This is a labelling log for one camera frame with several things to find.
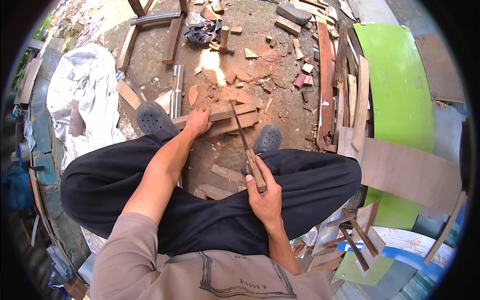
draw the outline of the knife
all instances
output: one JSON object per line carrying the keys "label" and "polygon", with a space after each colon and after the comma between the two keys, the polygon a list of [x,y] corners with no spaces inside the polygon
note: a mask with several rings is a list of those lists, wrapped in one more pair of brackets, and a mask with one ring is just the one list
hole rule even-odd
{"label": "knife", "polygon": [[232,105],[233,115],[235,116],[235,120],[237,121],[237,125],[239,127],[239,132],[241,136],[241,140],[243,142],[243,147],[245,148],[245,153],[247,154],[247,173],[252,175],[255,178],[255,183],[257,184],[257,191],[264,192],[267,189],[267,185],[265,183],[264,177],[262,176],[262,172],[257,166],[255,162],[255,153],[252,149],[248,147],[247,140],[245,139],[245,135],[243,134],[243,129],[240,125],[239,117],[237,116],[237,112],[235,111],[235,107],[233,103],[230,102]]}

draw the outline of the left hand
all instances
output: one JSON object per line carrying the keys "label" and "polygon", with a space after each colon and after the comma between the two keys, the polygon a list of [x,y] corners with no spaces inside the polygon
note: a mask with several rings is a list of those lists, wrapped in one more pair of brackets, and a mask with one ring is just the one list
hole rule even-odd
{"label": "left hand", "polygon": [[208,121],[211,111],[211,107],[205,109],[205,111],[203,109],[194,109],[188,115],[187,124],[183,130],[187,129],[192,131],[195,137],[207,132],[210,129],[210,126],[213,124],[212,122]]}

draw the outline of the beige t-shirt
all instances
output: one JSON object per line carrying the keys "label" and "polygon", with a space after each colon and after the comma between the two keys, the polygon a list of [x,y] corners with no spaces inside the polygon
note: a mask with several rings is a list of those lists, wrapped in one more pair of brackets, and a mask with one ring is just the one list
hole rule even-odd
{"label": "beige t-shirt", "polygon": [[157,269],[157,230],[146,216],[120,215],[95,260],[93,300],[331,299],[323,273],[293,276],[264,255],[207,250]]}

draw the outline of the wooden knife handle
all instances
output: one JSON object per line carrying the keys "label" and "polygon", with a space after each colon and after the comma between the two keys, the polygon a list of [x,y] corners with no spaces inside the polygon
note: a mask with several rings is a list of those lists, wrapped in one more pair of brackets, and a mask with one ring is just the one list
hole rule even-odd
{"label": "wooden knife handle", "polygon": [[250,174],[255,178],[255,183],[257,184],[257,191],[264,192],[267,189],[267,184],[265,183],[264,177],[262,176],[262,172],[257,166],[255,161],[255,153],[252,149],[248,149],[247,151],[247,160],[248,160],[248,169]]}

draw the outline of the hand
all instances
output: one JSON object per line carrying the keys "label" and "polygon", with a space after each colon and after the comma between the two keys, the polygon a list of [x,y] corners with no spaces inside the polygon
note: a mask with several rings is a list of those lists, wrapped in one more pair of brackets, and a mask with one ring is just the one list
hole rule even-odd
{"label": "hand", "polygon": [[280,215],[282,210],[282,187],[275,182],[272,172],[265,163],[258,157],[255,157],[258,168],[262,172],[267,189],[259,194],[255,178],[247,175],[248,202],[253,213],[264,224],[267,233],[283,228],[283,220]]}
{"label": "hand", "polygon": [[203,109],[194,109],[188,115],[187,124],[183,130],[190,130],[195,135],[195,138],[207,132],[213,124],[208,121],[211,111],[211,107],[205,109],[205,111]]}

